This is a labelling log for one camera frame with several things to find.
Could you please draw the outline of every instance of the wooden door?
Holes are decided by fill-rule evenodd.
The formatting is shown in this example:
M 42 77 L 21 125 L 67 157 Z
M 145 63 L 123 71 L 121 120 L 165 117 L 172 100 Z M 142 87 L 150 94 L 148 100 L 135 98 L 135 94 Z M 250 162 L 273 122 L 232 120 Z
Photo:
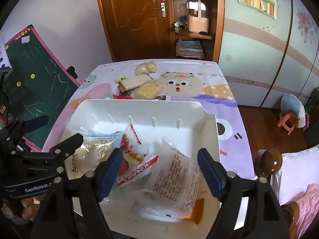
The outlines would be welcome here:
M 100 0 L 116 61 L 170 58 L 167 0 Z

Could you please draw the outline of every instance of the door handle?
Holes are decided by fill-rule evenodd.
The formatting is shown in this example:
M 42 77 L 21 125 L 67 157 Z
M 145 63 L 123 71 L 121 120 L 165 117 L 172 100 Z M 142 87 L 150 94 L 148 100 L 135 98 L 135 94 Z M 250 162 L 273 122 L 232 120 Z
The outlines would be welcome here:
M 162 17 L 166 17 L 166 10 L 165 10 L 165 3 L 161 2 L 160 3 L 160 8 L 155 8 L 153 9 L 155 10 L 162 10 Z

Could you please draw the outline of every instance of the wooden shelf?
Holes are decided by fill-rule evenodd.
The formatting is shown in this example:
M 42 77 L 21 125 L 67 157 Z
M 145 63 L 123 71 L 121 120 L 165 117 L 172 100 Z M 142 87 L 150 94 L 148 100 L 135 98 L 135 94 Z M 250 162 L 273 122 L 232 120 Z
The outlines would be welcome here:
M 213 39 L 212 35 L 206 34 L 202 35 L 200 33 L 189 32 L 187 29 L 175 28 L 175 34 L 183 37 L 191 38 L 202 38 L 202 39 Z

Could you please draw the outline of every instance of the white pillow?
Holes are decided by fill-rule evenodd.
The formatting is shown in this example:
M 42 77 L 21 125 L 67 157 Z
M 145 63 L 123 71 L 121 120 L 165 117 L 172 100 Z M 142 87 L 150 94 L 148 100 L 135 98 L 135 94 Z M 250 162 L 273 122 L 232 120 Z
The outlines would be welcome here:
M 302 197 L 309 184 L 319 184 L 319 145 L 298 152 L 282 154 L 282 167 L 271 184 L 280 205 Z

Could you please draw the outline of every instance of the white wall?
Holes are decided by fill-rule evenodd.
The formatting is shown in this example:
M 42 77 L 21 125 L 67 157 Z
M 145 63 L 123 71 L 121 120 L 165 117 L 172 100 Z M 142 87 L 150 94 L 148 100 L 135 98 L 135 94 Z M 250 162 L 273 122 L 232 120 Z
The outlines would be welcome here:
M 7 42 L 30 24 L 65 68 L 75 67 L 81 81 L 112 62 L 97 0 L 20 0 L 0 36 Z

